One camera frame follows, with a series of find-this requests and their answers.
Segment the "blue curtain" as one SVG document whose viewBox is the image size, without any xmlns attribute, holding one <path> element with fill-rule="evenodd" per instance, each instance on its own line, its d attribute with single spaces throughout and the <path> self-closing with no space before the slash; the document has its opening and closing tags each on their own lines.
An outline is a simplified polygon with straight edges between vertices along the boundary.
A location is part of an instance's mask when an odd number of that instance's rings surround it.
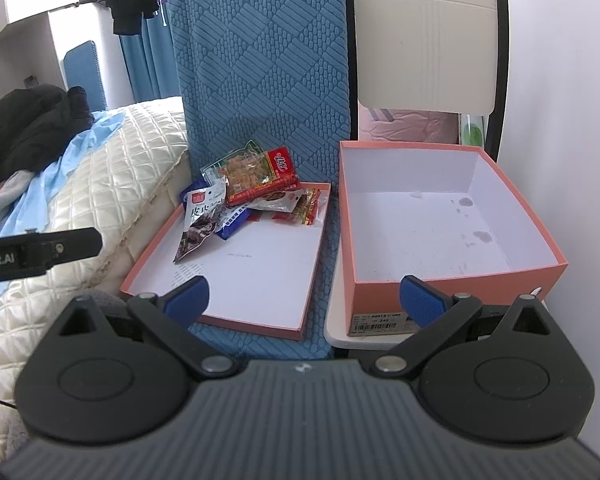
<svg viewBox="0 0 600 480">
<path fill-rule="evenodd" d="M 132 95 L 137 103 L 181 94 L 167 2 L 158 0 L 158 11 L 152 18 L 140 21 L 138 35 L 119 37 Z"/>
</svg>

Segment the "black clothing pile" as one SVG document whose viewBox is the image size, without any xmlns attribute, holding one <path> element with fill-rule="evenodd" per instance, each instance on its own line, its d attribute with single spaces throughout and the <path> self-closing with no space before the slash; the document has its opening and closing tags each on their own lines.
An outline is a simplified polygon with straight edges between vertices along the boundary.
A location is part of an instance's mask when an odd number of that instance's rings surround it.
<svg viewBox="0 0 600 480">
<path fill-rule="evenodd" d="M 0 182 L 19 170 L 43 171 L 92 125 L 87 93 L 79 86 L 40 84 L 9 92 L 0 99 Z"/>
</svg>

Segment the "red clear tofu snack packet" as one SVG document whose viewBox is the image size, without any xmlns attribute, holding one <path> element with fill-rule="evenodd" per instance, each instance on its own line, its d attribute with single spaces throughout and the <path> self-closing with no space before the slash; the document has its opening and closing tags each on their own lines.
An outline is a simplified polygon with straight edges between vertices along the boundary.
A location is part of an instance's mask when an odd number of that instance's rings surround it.
<svg viewBox="0 0 600 480">
<path fill-rule="evenodd" d="M 232 162 L 224 174 L 226 201 L 231 207 L 250 203 L 268 193 L 293 188 L 299 183 L 294 163 L 284 146 Z"/>
</svg>

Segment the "white beef snack packet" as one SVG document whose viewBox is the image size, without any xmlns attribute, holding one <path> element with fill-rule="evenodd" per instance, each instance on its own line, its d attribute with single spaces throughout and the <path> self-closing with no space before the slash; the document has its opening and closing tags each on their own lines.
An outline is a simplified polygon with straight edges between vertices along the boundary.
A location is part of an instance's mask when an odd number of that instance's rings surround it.
<svg viewBox="0 0 600 480">
<path fill-rule="evenodd" d="M 215 232 L 226 205 L 226 191 L 226 180 L 221 178 L 186 194 L 183 231 L 174 262 L 180 262 L 197 250 Z"/>
</svg>

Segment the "blue white snack packet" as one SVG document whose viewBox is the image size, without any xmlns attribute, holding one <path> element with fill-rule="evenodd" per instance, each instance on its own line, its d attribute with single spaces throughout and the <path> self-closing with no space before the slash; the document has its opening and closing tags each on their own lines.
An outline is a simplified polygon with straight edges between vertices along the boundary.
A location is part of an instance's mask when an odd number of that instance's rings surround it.
<svg viewBox="0 0 600 480">
<path fill-rule="evenodd" d="M 186 195 L 189 192 L 206 188 L 208 183 L 204 178 L 198 178 L 180 193 L 180 200 L 183 206 L 186 206 Z M 215 234 L 222 240 L 228 240 L 250 217 L 250 210 L 246 206 L 236 206 L 233 208 L 225 207 L 219 216 L 216 224 Z"/>
</svg>

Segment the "white wardrobe shelf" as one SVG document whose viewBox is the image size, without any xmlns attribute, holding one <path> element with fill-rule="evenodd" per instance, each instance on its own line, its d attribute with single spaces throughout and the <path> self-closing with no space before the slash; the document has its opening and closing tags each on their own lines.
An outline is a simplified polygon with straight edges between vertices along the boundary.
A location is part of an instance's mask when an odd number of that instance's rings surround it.
<svg viewBox="0 0 600 480">
<path fill-rule="evenodd" d="M 64 58 L 91 41 L 110 108 L 134 102 L 110 11 L 79 0 L 0 0 L 0 96 L 28 78 L 66 88 Z"/>
</svg>

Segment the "pink shoebox lid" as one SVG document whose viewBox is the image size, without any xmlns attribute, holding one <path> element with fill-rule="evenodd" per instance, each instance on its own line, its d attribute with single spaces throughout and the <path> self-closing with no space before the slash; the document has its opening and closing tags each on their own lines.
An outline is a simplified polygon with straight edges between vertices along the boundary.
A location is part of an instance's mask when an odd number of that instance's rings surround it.
<svg viewBox="0 0 600 480">
<path fill-rule="evenodd" d="M 179 262 L 173 260 L 181 239 L 184 209 L 174 209 L 132 266 L 120 292 L 161 296 L 201 275 L 210 286 L 203 323 L 263 336 L 299 340 L 317 281 L 317 259 L 326 237 L 326 210 L 332 187 L 317 188 L 313 224 L 290 223 L 262 214 L 249 220 L 228 240 L 212 235 L 201 248 Z"/>
</svg>

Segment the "light blue sheet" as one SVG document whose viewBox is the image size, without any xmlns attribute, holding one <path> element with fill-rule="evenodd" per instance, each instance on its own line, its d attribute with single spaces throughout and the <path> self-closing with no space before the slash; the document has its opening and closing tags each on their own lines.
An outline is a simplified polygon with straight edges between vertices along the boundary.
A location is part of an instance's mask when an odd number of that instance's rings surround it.
<svg viewBox="0 0 600 480">
<path fill-rule="evenodd" d="M 62 155 L 38 174 L 19 170 L 0 184 L 0 237 L 42 232 L 50 223 L 48 206 L 83 157 L 105 144 L 123 124 L 123 112 L 95 112 L 91 129 L 78 133 Z"/>
</svg>

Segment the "pink quilted bundle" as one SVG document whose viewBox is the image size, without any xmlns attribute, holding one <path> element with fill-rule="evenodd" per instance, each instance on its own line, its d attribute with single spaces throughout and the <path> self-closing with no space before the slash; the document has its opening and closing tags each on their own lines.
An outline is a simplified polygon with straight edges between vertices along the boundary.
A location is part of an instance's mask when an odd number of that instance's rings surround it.
<svg viewBox="0 0 600 480">
<path fill-rule="evenodd" d="M 457 114 L 422 110 L 389 110 L 358 106 L 358 138 L 362 141 L 457 144 Z"/>
</svg>

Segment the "dark spicy strips clear packet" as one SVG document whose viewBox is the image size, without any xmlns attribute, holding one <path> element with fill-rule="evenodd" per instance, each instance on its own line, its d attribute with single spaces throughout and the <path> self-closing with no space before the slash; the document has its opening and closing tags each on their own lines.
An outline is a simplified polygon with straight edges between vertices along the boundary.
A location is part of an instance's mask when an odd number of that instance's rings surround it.
<svg viewBox="0 0 600 480">
<path fill-rule="evenodd" d="M 313 226 L 322 195 L 322 191 L 315 186 L 292 188 L 258 197 L 249 203 L 247 208 L 257 212 L 268 212 L 277 221 Z"/>
</svg>

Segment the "blue quilted chair cover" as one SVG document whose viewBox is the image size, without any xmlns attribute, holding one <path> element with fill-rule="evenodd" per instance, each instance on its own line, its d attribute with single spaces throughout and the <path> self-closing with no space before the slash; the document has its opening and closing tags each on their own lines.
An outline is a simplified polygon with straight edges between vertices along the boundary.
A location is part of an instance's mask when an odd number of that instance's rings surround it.
<svg viewBox="0 0 600 480">
<path fill-rule="evenodd" d="M 346 0 L 168 0 L 189 165 L 257 142 L 336 184 L 352 130 Z"/>
</svg>

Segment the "green clear pickle snack packet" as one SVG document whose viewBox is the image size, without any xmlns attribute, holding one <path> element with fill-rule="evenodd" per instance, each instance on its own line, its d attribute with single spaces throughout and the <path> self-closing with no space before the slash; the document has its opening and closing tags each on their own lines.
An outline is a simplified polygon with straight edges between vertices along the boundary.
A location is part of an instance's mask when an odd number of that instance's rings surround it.
<svg viewBox="0 0 600 480">
<path fill-rule="evenodd" d="M 201 177 L 208 183 L 214 185 L 216 181 L 225 180 L 224 170 L 232 162 L 240 162 L 245 157 L 254 156 L 263 152 L 260 144 L 255 140 L 249 140 L 242 148 L 231 151 L 220 159 L 203 166 L 200 170 Z"/>
</svg>

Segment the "blue padded chair back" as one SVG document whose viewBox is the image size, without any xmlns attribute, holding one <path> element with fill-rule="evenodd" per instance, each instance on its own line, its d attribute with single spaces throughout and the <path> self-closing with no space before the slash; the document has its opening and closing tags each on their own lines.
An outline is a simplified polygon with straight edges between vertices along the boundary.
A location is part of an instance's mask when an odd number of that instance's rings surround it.
<svg viewBox="0 0 600 480">
<path fill-rule="evenodd" d="M 62 65 L 66 83 L 69 87 L 82 87 L 85 90 L 92 112 L 102 112 L 108 108 L 93 40 L 85 41 L 69 50 L 62 60 Z"/>
</svg>

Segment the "pink shoebox base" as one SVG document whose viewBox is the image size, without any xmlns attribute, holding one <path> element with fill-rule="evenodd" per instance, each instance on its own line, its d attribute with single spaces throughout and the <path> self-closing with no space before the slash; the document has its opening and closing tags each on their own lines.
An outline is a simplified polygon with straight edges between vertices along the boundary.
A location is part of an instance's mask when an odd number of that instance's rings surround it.
<svg viewBox="0 0 600 480">
<path fill-rule="evenodd" d="M 407 334 L 402 278 L 487 304 L 545 297 L 568 261 L 481 148 L 344 141 L 339 168 L 344 327 Z"/>
</svg>

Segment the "cream quilted bed cover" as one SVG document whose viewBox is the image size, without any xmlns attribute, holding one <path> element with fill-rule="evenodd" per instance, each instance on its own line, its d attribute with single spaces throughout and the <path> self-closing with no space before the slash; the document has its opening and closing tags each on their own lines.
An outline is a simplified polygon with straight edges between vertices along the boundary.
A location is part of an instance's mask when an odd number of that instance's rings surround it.
<svg viewBox="0 0 600 480">
<path fill-rule="evenodd" d="M 119 296 L 190 179 L 180 98 L 120 112 L 120 128 L 82 158 L 44 209 L 48 232 L 95 228 L 102 236 L 99 255 L 15 280 L 0 292 L 0 463 L 25 439 L 12 409 L 15 382 L 50 324 L 81 292 Z"/>
</svg>

